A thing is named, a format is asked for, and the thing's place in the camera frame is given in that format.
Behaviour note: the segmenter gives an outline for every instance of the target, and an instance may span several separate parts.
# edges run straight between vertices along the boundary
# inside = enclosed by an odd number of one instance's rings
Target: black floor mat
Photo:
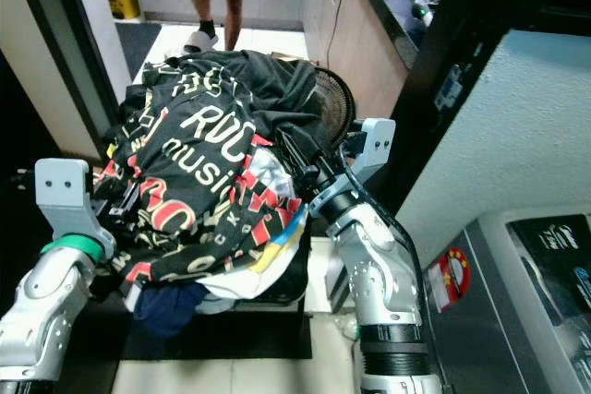
[[[134,323],[123,360],[311,359],[309,318],[294,313],[195,316],[177,337],[162,340]]]
[[[156,41],[162,26],[154,23],[115,23],[115,25],[123,46],[129,74],[133,79]]]

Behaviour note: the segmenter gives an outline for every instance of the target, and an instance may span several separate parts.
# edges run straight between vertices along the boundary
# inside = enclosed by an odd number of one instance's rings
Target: robotic arm
[[[329,222],[327,234],[349,274],[364,356],[362,394],[439,394],[420,334],[420,269],[375,202],[355,186],[356,178],[367,180],[388,160],[394,121],[367,119],[358,129],[350,144],[356,161],[346,173],[336,173],[343,168],[303,134],[280,130],[278,145],[299,189],[308,193],[310,214]],[[37,204],[54,228],[54,242],[0,320],[0,393],[51,392],[94,266],[114,253],[115,239],[90,205],[87,172],[83,161],[36,164]]]

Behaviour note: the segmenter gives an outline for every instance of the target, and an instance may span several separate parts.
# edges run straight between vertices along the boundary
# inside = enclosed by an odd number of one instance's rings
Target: cable
[[[428,333],[431,337],[433,343],[433,351],[435,353],[435,360],[436,364],[440,369],[441,376],[445,378],[443,373],[443,367],[441,365],[441,360],[437,349],[435,348],[435,331],[433,330],[433,325],[431,324],[430,312],[428,311],[428,304],[427,304],[427,296],[425,292],[425,281],[423,279],[423,272],[421,270],[421,265],[418,260],[418,253],[416,252],[415,243],[411,238],[410,234],[406,231],[403,225],[396,220],[390,212],[388,212],[379,202],[376,200],[368,191],[367,189],[359,182],[356,176],[351,171],[351,167],[349,163],[347,163],[347,159],[344,155],[344,146],[347,143],[347,140],[343,141],[341,145],[339,145],[339,157],[341,158],[341,164],[344,168],[344,173],[351,182],[351,185],[356,190],[356,192],[364,198],[369,205],[371,205],[378,215],[386,220],[394,229],[403,237],[403,239],[394,237],[403,247],[408,251],[410,257],[413,261],[413,268],[415,269],[416,275],[416,298],[418,299],[418,309],[421,312],[421,315],[425,318],[423,322],[427,325]]]
[[[343,3],[343,0],[339,0],[339,4],[336,7],[336,15],[334,16],[334,26],[332,27],[331,39],[329,40],[329,46],[326,48],[326,67],[328,69],[331,69],[330,57],[331,57],[332,41],[334,40],[334,34],[336,33],[336,25],[339,21],[339,13],[341,12],[341,4],[342,3]]]

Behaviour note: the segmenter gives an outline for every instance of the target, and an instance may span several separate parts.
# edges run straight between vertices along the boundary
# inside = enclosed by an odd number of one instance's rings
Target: label sticker
[[[429,268],[428,279],[439,313],[456,304],[470,285],[470,267],[464,252],[450,248]]]

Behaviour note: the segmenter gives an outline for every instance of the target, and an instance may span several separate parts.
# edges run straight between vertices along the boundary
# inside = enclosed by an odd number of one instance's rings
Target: clothing pile
[[[111,161],[98,178],[107,198],[139,185],[133,241],[118,239],[111,262],[127,281],[151,287],[136,313],[189,297],[192,315],[208,293],[256,297],[287,268],[307,219],[276,131],[297,128],[328,147],[320,116],[307,112],[314,66],[208,52],[146,64],[142,79],[127,89],[125,122],[106,135]],[[187,290],[176,296],[173,285],[154,290],[179,281]]]

